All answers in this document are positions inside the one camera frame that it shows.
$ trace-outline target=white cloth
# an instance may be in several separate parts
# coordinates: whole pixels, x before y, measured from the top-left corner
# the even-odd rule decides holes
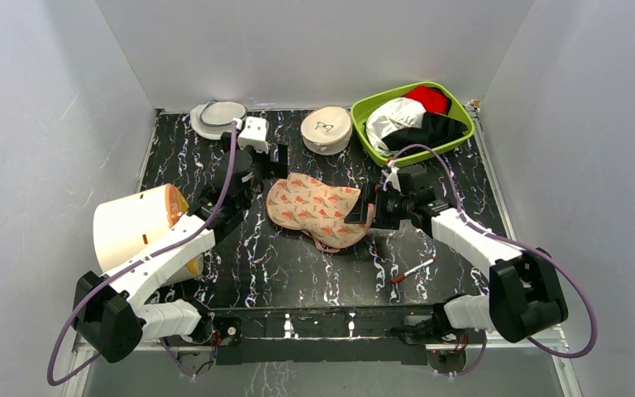
[[[396,98],[374,110],[366,121],[366,136],[371,146],[383,157],[392,154],[383,143],[391,132],[408,127],[422,127],[425,107],[410,98]]]

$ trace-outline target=floor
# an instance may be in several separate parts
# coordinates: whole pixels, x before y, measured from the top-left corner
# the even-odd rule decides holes
[[[380,168],[361,147],[356,134],[339,155],[314,155],[305,149],[300,124],[309,111],[253,112],[270,124],[270,143],[289,145],[289,172],[300,172],[326,184],[356,187],[378,179]],[[222,155],[217,141],[198,136],[188,114],[163,114],[157,120],[142,189],[162,184],[178,187],[193,200],[212,175]],[[466,211],[475,220],[504,233],[475,140],[445,156],[452,168]],[[441,166],[423,163],[441,194],[446,189]],[[429,268],[398,287],[390,280],[427,258]],[[409,222],[398,231],[371,230],[367,237],[339,254],[318,251],[300,232],[276,227],[265,216],[265,198],[247,212],[246,222],[204,256],[202,280],[162,289],[155,302],[194,297],[211,308],[321,307],[337,305],[434,303],[454,294],[480,294],[486,289],[480,273],[448,246],[432,241]]]
[[[551,357],[535,347],[489,349],[475,371],[449,381],[395,362],[265,362],[216,366],[195,382],[179,376],[165,352],[134,352],[116,364],[97,360],[86,397],[555,397]]]

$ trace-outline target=marble patterned table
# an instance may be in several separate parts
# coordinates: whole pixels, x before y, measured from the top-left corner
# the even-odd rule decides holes
[[[357,187],[380,177],[378,167],[354,134],[340,154],[314,155],[304,146],[300,124],[307,110],[251,112],[270,124],[270,143],[289,145],[289,172],[330,185]],[[191,201],[223,156],[219,141],[190,127],[188,114],[161,114],[142,180],[142,189],[178,187]],[[447,153],[460,196],[476,221],[504,233],[502,219],[474,140]],[[423,163],[438,193],[451,197],[436,160]],[[211,308],[295,308],[435,303],[453,294],[479,294],[485,280],[452,249],[432,241],[409,222],[398,231],[371,230],[362,241],[337,254],[320,252],[301,232],[276,227],[265,215],[265,197],[245,213],[245,222],[203,256],[201,280],[160,289],[154,302],[194,297]],[[426,259],[437,260],[392,286],[390,280]]]

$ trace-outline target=white bracket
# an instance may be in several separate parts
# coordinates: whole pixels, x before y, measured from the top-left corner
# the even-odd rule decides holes
[[[153,252],[189,237],[200,229],[203,223],[204,221],[195,215],[184,215],[171,230],[155,240],[145,250],[133,256],[128,262],[104,273],[109,276],[115,275],[132,263],[143,261],[137,268],[110,284],[117,292],[127,291],[129,294],[127,302],[135,313],[142,308],[147,298],[161,287],[169,277],[184,267],[190,260],[215,246],[215,235],[212,230],[205,230],[182,246],[178,246],[156,257],[151,256]]]
[[[393,160],[388,160],[386,165],[390,168],[390,172],[381,170],[381,173],[385,176],[384,191],[388,190],[388,182],[393,185],[393,189],[400,191],[400,179],[398,179],[398,171],[400,168],[395,166],[395,161]]]
[[[495,331],[490,319],[488,295],[464,295],[444,305],[446,318],[453,328],[476,328]]]
[[[294,331],[294,325],[291,323],[291,315],[286,313],[286,322],[284,323],[284,339],[292,337],[298,338],[298,334]]]
[[[349,320],[349,324],[347,324],[347,327],[349,328],[349,338],[354,337],[354,317],[355,316],[356,316],[356,313],[354,312],[349,313],[349,317],[351,317],[351,320]]]
[[[198,310],[184,300],[170,304],[146,304],[135,315],[145,320],[141,342],[172,335],[189,335],[201,320]]]
[[[237,137],[240,149],[252,146],[255,151],[269,153],[269,143],[266,141],[268,131],[269,122],[265,118],[248,117],[245,121],[245,129]]]

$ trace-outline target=red cloth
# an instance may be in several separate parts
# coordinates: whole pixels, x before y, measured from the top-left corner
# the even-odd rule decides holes
[[[403,95],[420,102],[429,113],[448,114],[451,108],[451,100],[442,91],[434,87],[421,85]]]

